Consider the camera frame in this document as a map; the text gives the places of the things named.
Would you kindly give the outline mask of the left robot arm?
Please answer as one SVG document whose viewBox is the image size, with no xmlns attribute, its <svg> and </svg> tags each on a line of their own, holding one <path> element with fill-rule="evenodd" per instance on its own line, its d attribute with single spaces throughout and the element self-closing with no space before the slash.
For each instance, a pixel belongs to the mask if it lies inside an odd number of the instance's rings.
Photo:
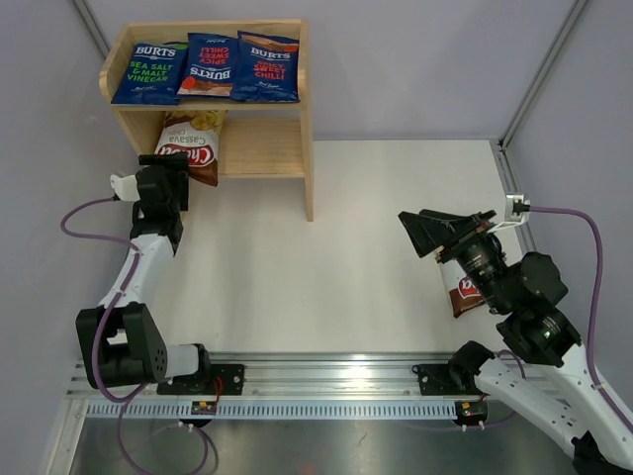
<svg viewBox="0 0 633 475">
<path fill-rule="evenodd" d="M 189 202 L 188 156 L 144 154 L 134 175 L 112 175 L 114 201 L 132 203 L 132 228 L 113 242 L 128 255 L 110 291 L 75 320 L 89 384 L 118 402 L 116 387 L 159 384 L 164 394 L 201 394 L 214 370 L 200 343 L 167 344 L 149 309 L 176 256 Z"/>
</svg>

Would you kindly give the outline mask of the Burts sea salt vinegar bag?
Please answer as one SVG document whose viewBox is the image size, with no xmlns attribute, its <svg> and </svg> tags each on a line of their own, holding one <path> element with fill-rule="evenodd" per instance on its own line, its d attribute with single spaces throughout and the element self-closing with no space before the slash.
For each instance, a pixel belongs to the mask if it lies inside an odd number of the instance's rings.
<svg viewBox="0 0 633 475">
<path fill-rule="evenodd" d="M 128 67 L 111 103 L 177 105 L 177 92 L 187 56 L 187 43 L 135 44 Z"/>
</svg>

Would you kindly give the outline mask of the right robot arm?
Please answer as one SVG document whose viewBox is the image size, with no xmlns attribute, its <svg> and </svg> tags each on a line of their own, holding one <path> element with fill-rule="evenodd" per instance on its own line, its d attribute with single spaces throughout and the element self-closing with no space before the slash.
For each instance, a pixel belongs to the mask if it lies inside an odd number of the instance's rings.
<svg viewBox="0 0 633 475">
<path fill-rule="evenodd" d="M 597 378 L 588 343 L 558 309 L 567 295 L 553 259 L 527 252 L 507 264 L 494 224 L 495 211 L 457 216 L 432 210 L 401 212 L 399 220 L 419 257 L 456 262 L 502 316 L 497 331 L 507 349 L 535 367 L 558 390 L 552 398 L 515 376 L 476 341 L 450 358 L 449 380 L 461 392 L 493 396 L 547 434 L 579 474 L 632 471 L 632 413 Z"/>
</svg>

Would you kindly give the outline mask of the Chuba cassava chips bag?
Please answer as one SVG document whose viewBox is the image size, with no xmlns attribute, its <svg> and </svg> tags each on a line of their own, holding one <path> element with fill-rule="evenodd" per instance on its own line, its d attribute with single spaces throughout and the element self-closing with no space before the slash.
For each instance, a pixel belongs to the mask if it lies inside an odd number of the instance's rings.
<svg viewBox="0 0 633 475">
<path fill-rule="evenodd" d="M 440 263 L 439 268 L 455 319 L 485 304 L 473 281 L 456 261 Z"/>
<path fill-rule="evenodd" d="M 154 153 L 186 153 L 191 178 L 217 187 L 220 135 L 225 118 L 224 110 L 169 111 Z"/>
</svg>

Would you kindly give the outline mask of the Burts spicy chilli bag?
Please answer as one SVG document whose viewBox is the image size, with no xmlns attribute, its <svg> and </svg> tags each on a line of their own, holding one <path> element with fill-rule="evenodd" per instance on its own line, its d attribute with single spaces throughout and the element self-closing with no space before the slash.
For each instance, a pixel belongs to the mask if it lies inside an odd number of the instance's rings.
<svg viewBox="0 0 633 475">
<path fill-rule="evenodd" d="M 177 96 L 228 99 L 237 68 L 237 38 L 189 33 L 188 41 L 187 65 Z"/>
<path fill-rule="evenodd" d="M 296 103 L 298 40 L 238 32 L 238 60 L 229 98 L 239 102 Z"/>
</svg>

